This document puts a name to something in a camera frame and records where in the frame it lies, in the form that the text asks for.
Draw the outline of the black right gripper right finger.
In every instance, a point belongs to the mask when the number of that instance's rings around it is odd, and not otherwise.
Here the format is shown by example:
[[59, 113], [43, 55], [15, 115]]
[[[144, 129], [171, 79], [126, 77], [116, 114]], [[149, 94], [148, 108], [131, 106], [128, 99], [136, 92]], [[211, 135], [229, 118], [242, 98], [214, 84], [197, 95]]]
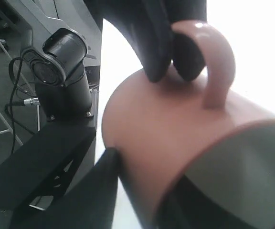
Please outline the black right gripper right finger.
[[144, 229], [275, 229], [275, 200], [255, 186], [218, 189], [183, 176], [149, 213], [128, 179], [121, 181]]

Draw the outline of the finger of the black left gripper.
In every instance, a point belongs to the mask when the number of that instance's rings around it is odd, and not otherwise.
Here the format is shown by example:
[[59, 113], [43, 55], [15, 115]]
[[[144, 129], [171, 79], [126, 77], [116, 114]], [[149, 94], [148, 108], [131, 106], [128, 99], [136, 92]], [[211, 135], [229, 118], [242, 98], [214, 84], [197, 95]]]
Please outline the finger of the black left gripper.
[[149, 81], [160, 81], [172, 53], [172, 31], [163, 2], [105, 0], [104, 18], [126, 38]]
[[[184, 20], [207, 21], [207, 1], [169, 0], [168, 17], [170, 23]], [[185, 81], [198, 77], [205, 62], [197, 45], [183, 34], [174, 33], [173, 65]]]

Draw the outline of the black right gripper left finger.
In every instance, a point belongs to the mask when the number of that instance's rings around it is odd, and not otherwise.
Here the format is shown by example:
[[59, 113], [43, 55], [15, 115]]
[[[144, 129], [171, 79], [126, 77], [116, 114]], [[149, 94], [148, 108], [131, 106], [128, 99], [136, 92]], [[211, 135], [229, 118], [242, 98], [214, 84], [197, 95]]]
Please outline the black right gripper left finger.
[[110, 229], [118, 186], [118, 152], [107, 148], [89, 173], [45, 213], [43, 229]]

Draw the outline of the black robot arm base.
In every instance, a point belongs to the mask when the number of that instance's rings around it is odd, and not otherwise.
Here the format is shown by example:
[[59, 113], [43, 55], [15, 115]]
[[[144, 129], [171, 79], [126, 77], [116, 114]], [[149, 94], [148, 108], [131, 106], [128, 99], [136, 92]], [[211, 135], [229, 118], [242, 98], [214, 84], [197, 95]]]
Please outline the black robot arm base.
[[77, 33], [60, 28], [47, 38], [36, 38], [28, 30], [23, 34], [20, 56], [32, 72], [47, 120], [94, 115], [94, 95], [84, 67], [87, 46]]

